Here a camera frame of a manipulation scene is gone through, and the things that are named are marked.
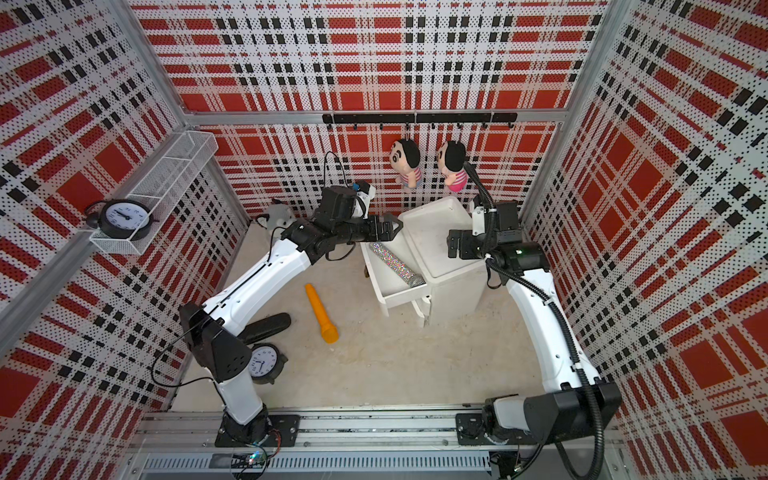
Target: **black hair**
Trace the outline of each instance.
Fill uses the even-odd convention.
[[[467,147],[462,142],[449,140],[448,148],[445,149],[445,166],[451,172],[458,172],[464,168],[464,160],[467,156]]]
[[[406,154],[408,166],[411,168],[418,167],[419,163],[421,162],[422,155],[419,152],[419,146],[416,144],[416,142],[409,140],[408,138],[401,138],[399,142],[402,145],[403,153]]]

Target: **silver sparkly cylinder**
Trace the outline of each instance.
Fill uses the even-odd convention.
[[[395,271],[409,287],[424,285],[426,283],[424,278],[413,270],[409,269],[402,260],[400,260],[394,253],[390,252],[387,247],[384,247],[381,242],[374,242],[370,244],[371,251],[386,265]]]

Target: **plaid pattern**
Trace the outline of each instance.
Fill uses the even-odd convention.
[[[562,108],[607,4],[129,3],[190,111]]]
[[[297,215],[309,216],[323,186],[323,158],[337,153],[348,180],[367,180],[376,187],[371,212],[399,214],[453,194],[443,183],[436,152],[447,140],[459,140],[477,167],[483,184],[497,200],[525,199],[554,134],[548,123],[507,126],[426,124],[332,127],[324,125],[216,125],[203,127],[217,136],[216,159],[249,215],[255,217],[277,198]],[[392,143],[409,135],[421,151],[423,184],[402,185],[389,164]],[[329,155],[328,185],[343,184],[341,164]],[[469,184],[458,193],[467,204],[477,190]]]
[[[635,2],[528,225],[646,478],[768,475],[767,48],[766,2]]]
[[[0,308],[176,124],[108,4],[0,8]],[[214,292],[243,228],[205,173],[141,257],[93,255],[0,359],[0,478],[110,478],[171,394],[148,367]],[[180,375],[184,347],[158,363]]]
[[[104,478],[173,392],[149,368],[214,294],[243,228],[203,172],[141,257],[94,254],[0,361],[0,477]],[[178,381],[184,343],[157,363]]]
[[[106,5],[0,12],[0,309],[175,127]]]

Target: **white wire shelf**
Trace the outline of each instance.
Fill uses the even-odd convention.
[[[119,255],[144,253],[192,180],[218,150],[216,138],[209,132],[189,130],[173,136],[176,139],[162,158],[125,197],[150,209],[152,223],[149,233],[134,240],[138,229],[126,239],[111,238],[96,230],[91,234],[91,242],[102,252]]]

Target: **doll face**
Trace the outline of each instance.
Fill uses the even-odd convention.
[[[389,164],[399,174],[408,174],[413,171],[410,165],[408,165],[406,152],[402,149],[402,144],[399,141],[392,144],[392,150],[389,151]]]

